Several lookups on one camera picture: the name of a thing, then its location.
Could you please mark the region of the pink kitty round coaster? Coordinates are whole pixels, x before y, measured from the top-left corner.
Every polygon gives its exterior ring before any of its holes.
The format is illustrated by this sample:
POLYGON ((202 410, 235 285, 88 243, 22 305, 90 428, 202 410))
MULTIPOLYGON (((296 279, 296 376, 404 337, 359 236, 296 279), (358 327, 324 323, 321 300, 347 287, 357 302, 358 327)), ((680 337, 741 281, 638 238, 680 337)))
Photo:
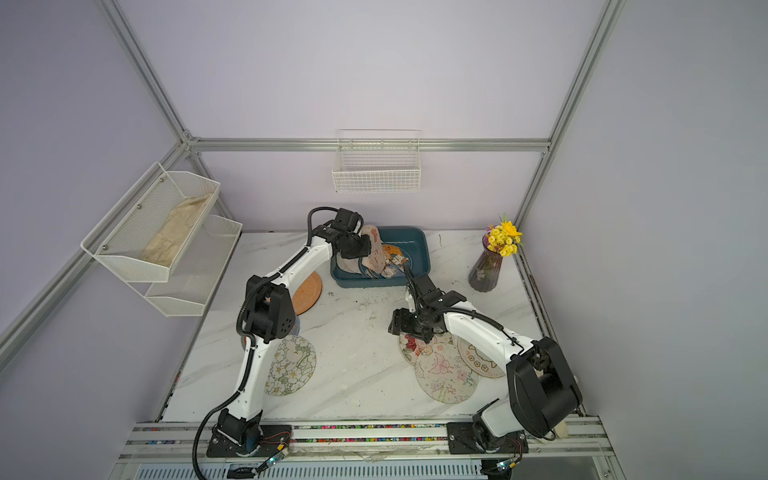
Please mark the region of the pink kitty round coaster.
POLYGON ((361 276, 361 258, 347 259, 340 255, 336 256, 338 268, 348 275, 361 276))

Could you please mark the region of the red rose round coaster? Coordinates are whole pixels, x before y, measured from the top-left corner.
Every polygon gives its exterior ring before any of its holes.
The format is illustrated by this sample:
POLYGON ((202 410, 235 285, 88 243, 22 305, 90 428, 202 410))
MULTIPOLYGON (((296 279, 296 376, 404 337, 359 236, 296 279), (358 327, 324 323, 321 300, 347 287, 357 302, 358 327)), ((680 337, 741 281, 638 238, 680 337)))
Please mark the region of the red rose round coaster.
POLYGON ((450 333, 436 334, 429 343, 405 333, 401 333, 398 337, 400 353, 405 361, 412 366, 416 365, 422 353, 432 352, 440 344, 453 344, 453 336, 450 333))

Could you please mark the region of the pink bunny bow coaster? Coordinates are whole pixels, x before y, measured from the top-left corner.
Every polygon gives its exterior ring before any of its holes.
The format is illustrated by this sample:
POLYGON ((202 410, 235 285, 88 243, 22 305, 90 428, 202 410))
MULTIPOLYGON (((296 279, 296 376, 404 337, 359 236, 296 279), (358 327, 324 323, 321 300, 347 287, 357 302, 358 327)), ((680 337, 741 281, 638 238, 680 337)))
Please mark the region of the pink bunny bow coaster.
POLYGON ((360 272, 369 278, 382 278, 387 266, 388 255, 385 253, 379 229, 374 225, 365 225, 360 232, 370 240, 370 253, 359 260, 360 272))

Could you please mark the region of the blue orange cartoon coaster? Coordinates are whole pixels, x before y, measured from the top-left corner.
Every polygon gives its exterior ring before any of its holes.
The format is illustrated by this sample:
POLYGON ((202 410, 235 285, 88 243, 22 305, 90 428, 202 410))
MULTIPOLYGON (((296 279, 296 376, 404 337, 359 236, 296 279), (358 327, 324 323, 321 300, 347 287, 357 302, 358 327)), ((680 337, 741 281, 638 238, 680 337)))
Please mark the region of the blue orange cartoon coaster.
POLYGON ((381 276, 387 279, 404 277, 406 266, 412 264, 410 255, 397 245, 383 244, 382 249, 385 259, 381 276))

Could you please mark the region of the beige puppy round coaster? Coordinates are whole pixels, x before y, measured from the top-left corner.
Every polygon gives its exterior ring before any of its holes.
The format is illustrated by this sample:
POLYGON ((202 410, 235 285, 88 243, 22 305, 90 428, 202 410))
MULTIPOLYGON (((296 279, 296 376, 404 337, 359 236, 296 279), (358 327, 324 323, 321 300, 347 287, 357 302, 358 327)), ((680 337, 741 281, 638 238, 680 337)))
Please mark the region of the beige puppy round coaster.
POLYGON ((459 337, 456 346, 462 361, 477 375, 490 379, 503 378, 506 375, 504 368, 465 339, 459 337))

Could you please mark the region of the white pink butterfly coaster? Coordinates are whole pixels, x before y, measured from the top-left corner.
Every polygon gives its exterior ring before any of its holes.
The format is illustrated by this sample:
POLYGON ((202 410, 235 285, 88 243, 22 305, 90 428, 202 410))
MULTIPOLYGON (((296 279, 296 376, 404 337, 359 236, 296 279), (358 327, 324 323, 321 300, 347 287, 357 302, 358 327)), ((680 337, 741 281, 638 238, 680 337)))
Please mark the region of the white pink butterfly coaster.
POLYGON ((415 363, 415 376, 427 396, 444 404, 467 401, 479 383, 479 376, 452 344, 437 344, 423 351, 415 363))

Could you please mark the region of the teal plastic storage box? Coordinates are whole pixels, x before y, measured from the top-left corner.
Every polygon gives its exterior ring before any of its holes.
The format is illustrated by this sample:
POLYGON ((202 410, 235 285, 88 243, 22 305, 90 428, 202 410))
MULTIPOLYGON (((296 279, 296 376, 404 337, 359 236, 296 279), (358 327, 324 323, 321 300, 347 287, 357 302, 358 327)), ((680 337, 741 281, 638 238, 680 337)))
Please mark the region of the teal plastic storage box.
POLYGON ((373 288, 404 286, 407 283, 404 268, 415 275, 428 274, 431 261, 424 232, 415 227, 381 227, 379 238, 388 255, 385 273, 390 277, 374 273, 348 272, 342 269, 336 258, 331 260, 330 275, 342 288, 373 288))

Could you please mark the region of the green white flower bunny coaster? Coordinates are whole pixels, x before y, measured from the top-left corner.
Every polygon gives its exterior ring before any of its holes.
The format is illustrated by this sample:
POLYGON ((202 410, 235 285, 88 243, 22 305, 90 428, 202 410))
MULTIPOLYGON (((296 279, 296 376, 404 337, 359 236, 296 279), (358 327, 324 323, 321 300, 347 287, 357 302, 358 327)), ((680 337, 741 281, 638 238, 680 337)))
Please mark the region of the green white flower bunny coaster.
POLYGON ((276 350, 265 392, 271 396, 298 392, 311 380, 316 365, 315 348, 307 339, 299 335, 286 336, 276 350))

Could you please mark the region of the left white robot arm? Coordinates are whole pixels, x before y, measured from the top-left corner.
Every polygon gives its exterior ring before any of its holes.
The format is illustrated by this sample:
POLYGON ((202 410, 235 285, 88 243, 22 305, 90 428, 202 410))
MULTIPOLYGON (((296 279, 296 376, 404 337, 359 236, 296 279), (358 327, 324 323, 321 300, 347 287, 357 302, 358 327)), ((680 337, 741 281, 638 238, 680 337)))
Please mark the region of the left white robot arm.
POLYGON ((301 249, 271 273, 254 275, 247 281, 235 323, 237 334, 245 341, 238 381, 233 394, 212 408, 202 421, 207 424, 217 415, 215 434, 246 452, 257 448, 262 437, 260 420, 271 363, 297 317, 292 296, 334 256, 368 256, 372 243, 361 234, 363 226, 364 219, 357 212, 315 207, 307 215, 307 239, 301 249))

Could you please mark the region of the orange woven round coaster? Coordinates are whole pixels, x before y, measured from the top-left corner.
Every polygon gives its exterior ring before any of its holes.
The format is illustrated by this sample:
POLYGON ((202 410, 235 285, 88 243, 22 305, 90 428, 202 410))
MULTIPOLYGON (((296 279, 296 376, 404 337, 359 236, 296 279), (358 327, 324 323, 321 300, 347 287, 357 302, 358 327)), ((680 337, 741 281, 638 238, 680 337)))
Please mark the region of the orange woven round coaster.
POLYGON ((302 315, 311 309, 319 300, 322 290, 322 279, 317 272, 313 272, 292 296, 295 313, 302 315))

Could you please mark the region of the yellow flower bunch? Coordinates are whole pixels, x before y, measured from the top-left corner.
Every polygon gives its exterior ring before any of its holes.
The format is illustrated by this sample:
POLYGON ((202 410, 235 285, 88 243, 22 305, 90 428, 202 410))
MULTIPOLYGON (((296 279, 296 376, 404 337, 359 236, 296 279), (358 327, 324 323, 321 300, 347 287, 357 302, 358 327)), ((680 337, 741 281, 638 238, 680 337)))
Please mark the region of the yellow flower bunch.
POLYGON ((517 255, 522 246, 523 233, 507 217, 500 216, 496 224, 490 225, 482 238, 484 248, 503 258, 517 255))

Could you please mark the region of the blue denim bear coaster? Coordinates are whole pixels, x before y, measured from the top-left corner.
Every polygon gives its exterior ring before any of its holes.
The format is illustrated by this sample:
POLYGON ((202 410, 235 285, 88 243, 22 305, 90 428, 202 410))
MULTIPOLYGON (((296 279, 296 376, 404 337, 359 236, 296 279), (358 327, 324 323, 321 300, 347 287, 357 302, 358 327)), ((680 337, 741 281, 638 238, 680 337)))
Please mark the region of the blue denim bear coaster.
POLYGON ((295 316, 295 320, 294 320, 294 325, 293 325, 292 330, 290 331, 290 334, 291 335, 299 335, 300 334, 300 329, 301 329, 300 316, 296 315, 295 316))

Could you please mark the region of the beige cloth in shelf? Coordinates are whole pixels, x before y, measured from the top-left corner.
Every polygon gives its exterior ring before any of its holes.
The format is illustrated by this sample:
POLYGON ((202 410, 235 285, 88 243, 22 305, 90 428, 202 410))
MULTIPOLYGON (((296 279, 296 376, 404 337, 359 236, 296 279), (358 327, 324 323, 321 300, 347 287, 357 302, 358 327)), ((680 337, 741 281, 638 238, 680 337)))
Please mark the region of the beige cloth in shelf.
POLYGON ((170 267, 210 198, 211 194, 190 197, 173 207, 159 231, 142 251, 140 259, 170 267))

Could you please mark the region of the white mesh two-tier shelf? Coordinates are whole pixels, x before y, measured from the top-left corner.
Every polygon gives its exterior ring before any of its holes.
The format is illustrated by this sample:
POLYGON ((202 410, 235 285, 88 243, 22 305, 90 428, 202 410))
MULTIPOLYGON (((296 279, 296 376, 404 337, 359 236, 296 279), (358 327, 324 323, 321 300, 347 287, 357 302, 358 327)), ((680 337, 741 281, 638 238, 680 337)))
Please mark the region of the white mesh two-tier shelf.
POLYGON ((219 182, 156 163, 81 249, 162 315, 200 317, 242 232, 219 201, 219 182))

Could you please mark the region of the aluminium mounting rail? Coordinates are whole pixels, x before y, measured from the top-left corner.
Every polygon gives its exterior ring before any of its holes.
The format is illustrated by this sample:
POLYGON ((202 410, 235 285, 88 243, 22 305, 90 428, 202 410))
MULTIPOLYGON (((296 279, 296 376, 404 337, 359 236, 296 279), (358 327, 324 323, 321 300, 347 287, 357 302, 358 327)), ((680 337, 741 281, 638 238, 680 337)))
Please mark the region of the aluminium mounting rail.
MULTIPOLYGON (((403 421, 296 421, 289 457, 296 460, 363 460, 378 462, 399 459, 431 459, 452 455, 448 448, 446 424, 462 422, 453 417, 403 421)), ((208 458, 206 450, 212 426, 199 432, 196 423, 139 423, 118 456, 120 463, 186 463, 196 454, 200 463, 257 458, 208 458)), ((553 439, 526 436, 532 457, 613 457, 615 451, 602 421, 595 416, 570 415, 553 439)), ((480 458, 512 454, 458 454, 480 458)))

